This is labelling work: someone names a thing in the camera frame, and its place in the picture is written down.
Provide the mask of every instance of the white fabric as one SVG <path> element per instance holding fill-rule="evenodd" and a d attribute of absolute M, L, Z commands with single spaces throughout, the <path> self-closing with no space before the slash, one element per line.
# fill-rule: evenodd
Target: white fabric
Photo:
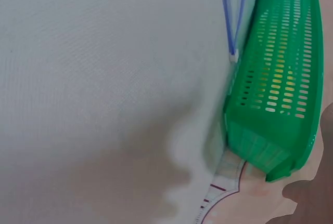
<path fill-rule="evenodd" d="M 223 150 L 222 0 L 0 9 L 1 223 L 193 223 Z"/>

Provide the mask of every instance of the green plastic basket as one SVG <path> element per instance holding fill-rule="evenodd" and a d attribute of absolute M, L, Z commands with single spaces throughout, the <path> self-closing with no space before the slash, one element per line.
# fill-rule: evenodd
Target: green plastic basket
<path fill-rule="evenodd" d="M 323 91 L 319 0 L 257 0 L 225 118 L 230 149 L 289 176 L 309 158 Z"/>

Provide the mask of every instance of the blue strap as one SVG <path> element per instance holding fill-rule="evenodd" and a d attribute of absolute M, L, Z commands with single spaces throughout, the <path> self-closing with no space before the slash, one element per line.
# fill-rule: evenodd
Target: blue strap
<path fill-rule="evenodd" d="M 237 37 L 238 37 L 238 32 L 239 32 L 242 16 L 243 16 L 245 0 L 240 1 L 240 9 L 239 9 L 239 15 L 238 15 L 238 20 L 237 20 L 235 38 L 232 37 L 232 22 L 231 22 L 232 14 L 231 14 L 231 10 L 229 9 L 230 0 L 222 0 L 222 2 L 223 2 L 224 13 L 225 13 L 225 23 L 226 23 L 226 28 L 227 28 L 229 53 L 234 55 L 236 53 L 236 49 L 237 49 Z"/>

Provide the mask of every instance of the red marking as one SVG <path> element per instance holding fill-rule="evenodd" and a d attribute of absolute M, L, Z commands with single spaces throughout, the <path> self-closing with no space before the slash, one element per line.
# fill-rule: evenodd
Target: red marking
<path fill-rule="evenodd" d="M 222 191 L 226 191 L 224 188 L 221 188 L 221 187 L 216 186 L 216 185 L 214 185 L 214 184 L 210 184 L 210 186 L 213 187 L 213 188 L 216 188 L 216 189 L 222 190 Z"/>

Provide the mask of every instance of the white clip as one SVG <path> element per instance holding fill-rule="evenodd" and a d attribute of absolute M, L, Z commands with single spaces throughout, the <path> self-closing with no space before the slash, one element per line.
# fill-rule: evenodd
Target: white clip
<path fill-rule="evenodd" d="M 239 57 L 238 49 L 236 49 L 234 55 L 232 55 L 231 53 L 229 53 L 229 60 L 230 60 L 230 62 L 232 62 L 232 63 L 237 63 L 237 62 L 238 62 L 238 57 Z"/>

